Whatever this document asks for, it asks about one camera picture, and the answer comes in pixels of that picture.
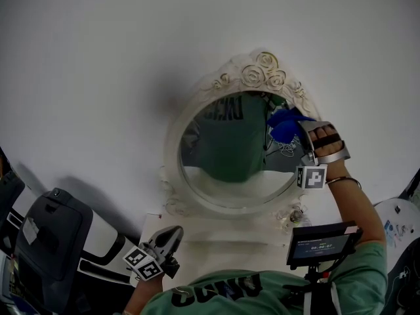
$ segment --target forearm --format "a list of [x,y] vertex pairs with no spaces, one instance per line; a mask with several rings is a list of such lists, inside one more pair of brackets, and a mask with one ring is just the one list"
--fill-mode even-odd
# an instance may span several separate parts
[[[328,166],[327,180],[350,176],[344,162],[332,163]],[[385,232],[375,208],[369,198],[352,180],[331,183],[329,189],[339,208],[343,222],[355,221],[363,229],[360,243],[380,242],[385,244]]]
[[147,282],[140,280],[125,307],[123,315],[139,315],[152,297],[163,291],[163,274]]

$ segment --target person's arm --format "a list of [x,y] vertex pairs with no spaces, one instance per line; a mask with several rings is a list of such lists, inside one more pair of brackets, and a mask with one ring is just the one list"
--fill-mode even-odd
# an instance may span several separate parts
[[145,282],[140,280],[124,309],[123,315],[139,315],[152,297],[163,291],[163,274]]
[[[324,126],[310,132],[312,141],[324,138],[327,135],[337,133],[330,126]],[[343,147],[343,142],[334,142],[327,146],[318,148],[315,153],[318,157],[328,156],[338,152]],[[349,177],[350,174],[345,167],[344,161],[339,160],[330,163],[327,168],[327,181],[337,177]],[[369,198],[359,188],[357,183],[352,180],[341,180],[329,185],[343,222],[355,221],[363,229],[362,238],[359,244],[366,242],[377,242],[386,244],[385,231],[375,208]]]

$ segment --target green t-shirt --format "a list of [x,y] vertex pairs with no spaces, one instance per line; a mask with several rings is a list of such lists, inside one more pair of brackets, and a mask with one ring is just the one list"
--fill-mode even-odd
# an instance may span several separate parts
[[[379,314],[387,290],[385,247],[360,245],[330,275],[335,282],[343,315]],[[204,276],[189,286],[156,295],[145,315],[281,314],[303,313],[303,305],[289,306],[283,285],[308,282],[291,274],[265,271],[222,271]]]

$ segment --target white marker cube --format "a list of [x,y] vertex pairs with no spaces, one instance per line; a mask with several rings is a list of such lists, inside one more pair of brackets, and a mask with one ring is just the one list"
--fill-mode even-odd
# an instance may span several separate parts
[[297,186],[302,189],[324,189],[327,165],[297,166]]
[[123,257],[123,260],[144,281],[148,281],[163,273],[162,268],[156,260],[137,246],[134,246]]

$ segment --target blue cloth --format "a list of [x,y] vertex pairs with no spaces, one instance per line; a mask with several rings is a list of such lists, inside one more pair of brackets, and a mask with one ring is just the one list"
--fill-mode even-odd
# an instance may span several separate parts
[[297,124],[297,121],[301,120],[315,121],[315,119],[302,115],[297,108],[292,108],[291,110],[278,110],[267,120],[267,125],[273,128],[270,134],[276,142],[289,144],[295,135],[300,140],[304,138],[302,129]]

